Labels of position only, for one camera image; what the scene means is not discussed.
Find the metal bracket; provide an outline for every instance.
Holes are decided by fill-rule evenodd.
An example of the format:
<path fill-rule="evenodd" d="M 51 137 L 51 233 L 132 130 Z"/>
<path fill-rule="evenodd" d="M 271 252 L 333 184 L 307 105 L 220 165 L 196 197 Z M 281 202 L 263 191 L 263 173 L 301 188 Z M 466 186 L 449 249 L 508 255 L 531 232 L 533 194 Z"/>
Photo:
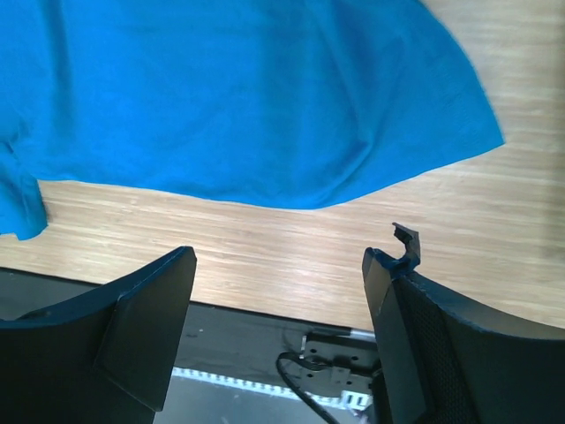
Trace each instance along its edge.
<path fill-rule="evenodd" d="M 335 398 L 344 390 L 371 393 L 373 372 L 379 366 L 377 344 L 347 337 L 306 336 L 304 357 L 327 363 L 321 371 L 300 368 L 301 386 L 316 395 Z"/>

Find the black panel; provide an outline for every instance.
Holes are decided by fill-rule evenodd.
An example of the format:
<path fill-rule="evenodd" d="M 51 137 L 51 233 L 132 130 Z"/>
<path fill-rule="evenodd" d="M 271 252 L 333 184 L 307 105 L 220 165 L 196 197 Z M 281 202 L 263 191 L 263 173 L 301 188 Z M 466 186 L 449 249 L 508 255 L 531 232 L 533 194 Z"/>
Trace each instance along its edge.
<path fill-rule="evenodd" d="M 394 422 L 416 422 L 433 410 L 433 402 L 411 337 L 411 323 L 404 320 L 401 303 L 392 286 L 374 322 Z"/>
<path fill-rule="evenodd" d="M 168 352 L 175 351 L 186 316 L 186 308 L 181 310 L 180 303 L 173 308 L 174 313 L 170 313 L 169 304 L 176 302 L 170 296 L 180 294 L 187 304 L 194 265 L 192 249 L 179 248 L 116 282 L 53 306 L 43 305 L 25 318 L 0 322 L 0 411 L 4 421 L 151 423 L 153 405 L 159 405 L 164 399 L 173 367 L 174 353 L 170 358 Z M 144 296 L 138 301 L 137 296 L 148 287 L 152 287 L 149 294 L 158 299 L 158 303 L 149 305 L 143 301 Z M 133 302 L 132 308 L 127 307 L 130 302 Z M 116 310 L 122 306 L 134 313 L 116 316 Z M 130 338 L 132 333 L 127 331 L 135 325 L 130 320 L 140 315 L 145 321 L 155 322 L 155 326 L 172 328 L 171 332 L 164 333 L 165 337 L 163 333 L 159 337 L 151 331 L 146 333 L 149 342 L 161 344 L 152 343 L 151 352 L 139 352 L 147 345 L 139 345 L 139 339 Z M 107 337 L 113 321 L 117 325 Z M 105 340 L 102 357 L 109 365 L 107 369 L 112 370 L 115 381 L 127 384 L 111 382 L 93 366 L 102 340 Z M 116 362 L 109 357 L 117 352 L 112 343 L 121 346 L 118 350 L 129 345 L 125 353 L 130 354 L 133 367 L 115 367 Z M 144 354 L 154 356 L 151 360 L 161 365 L 151 369 L 150 360 L 149 367 L 139 367 L 135 356 L 143 360 Z M 140 393 L 144 403 L 139 401 Z"/>
<path fill-rule="evenodd" d="M 97 287 L 100 285 L 0 269 L 0 316 L 15 318 Z M 307 334 L 348 336 L 350 332 L 347 327 L 191 301 L 175 366 L 280 386 L 284 383 L 275 360 L 281 352 L 300 352 Z"/>
<path fill-rule="evenodd" d="M 425 374 L 423 381 L 427 382 L 433 399 L 433 410 L 422 421 L 429 424 L 478 423 L 441 310 L 407 280 L 401 278 L 393 285 L 402 294 L 404 316 L 411 324 L 411 340 Z"/>
<path fill-rule="evenodd" d="M 445 319 L 481 422 L 565 422 L 565 342 L 509 337 Z"/>

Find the black clip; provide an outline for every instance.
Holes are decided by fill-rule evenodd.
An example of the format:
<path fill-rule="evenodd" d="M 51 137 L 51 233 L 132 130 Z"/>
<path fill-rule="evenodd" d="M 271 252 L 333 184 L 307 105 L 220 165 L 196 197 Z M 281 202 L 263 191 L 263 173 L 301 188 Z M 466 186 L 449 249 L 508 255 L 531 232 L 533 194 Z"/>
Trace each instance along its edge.
<path fill-rule="evenodd" d="M 374 258 L 388 271 L 391 280 L 410 274 L 421 262 L 420 237 L 417 231 L 404 227 L 399 223 L 395 226 L 395 237 L 403 242 L 405 253 L 402 258 L 395 259 L 382 250 L 374 249 Z"/>

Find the black wire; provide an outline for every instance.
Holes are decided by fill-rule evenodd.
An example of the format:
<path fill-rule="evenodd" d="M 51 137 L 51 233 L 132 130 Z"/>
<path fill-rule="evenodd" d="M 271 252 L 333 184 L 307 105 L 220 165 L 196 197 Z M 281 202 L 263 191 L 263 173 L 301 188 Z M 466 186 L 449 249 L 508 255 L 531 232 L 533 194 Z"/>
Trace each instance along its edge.
<path fill-rule="evenodd" d="M 290 376 L 283 368 L 283 364 L 282 364 L 283 360 L 289 360 L 291 362 L 294 362 L 295 364 L 304 367 L 310 371 L 322 371 L 324 369 L 328 369 L 330 365 L 324 363 L 314 364 L 309 360 L 304 360 L 300 358 L 300 356 L 298 356 L 296 353 L 293 352 L 281 353 L 276 359 L 276 363 L 275 363 L 276 370 L 278 371 L 279 376 L 281 376 L 285 384 L 289 386 L 289 389 L 291 389 L 305 404 L 310 406 L 310 409 L 312 409 L 315 413 L 317 413 L 318 416 L 320 416 L 320 418 L 322 418 L 327 424 L 339 424 L 338 420 L 336 420 L 328 411 L 326 411 L 324 408 L 318 405 L 318 403 L 314 399 L 312 399 L 308 395 L 308 393 L 302 390 L 300 386 L 298 386 L 295 382 L 293 382 L 290 379 Z"/>

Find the black mesh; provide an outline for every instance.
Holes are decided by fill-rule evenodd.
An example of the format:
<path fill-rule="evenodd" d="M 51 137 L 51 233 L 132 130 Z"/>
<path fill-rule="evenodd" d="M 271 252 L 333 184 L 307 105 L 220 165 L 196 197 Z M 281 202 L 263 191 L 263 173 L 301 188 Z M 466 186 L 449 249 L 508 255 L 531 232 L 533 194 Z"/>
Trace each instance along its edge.
<path fill-rule="evenodd" d="M 435 410 L 421 424 L 478 423 L 467 385 L 448 337 L 442 311 L 418 287 L 395 282 L 403 316 L 416 343 Z"/>

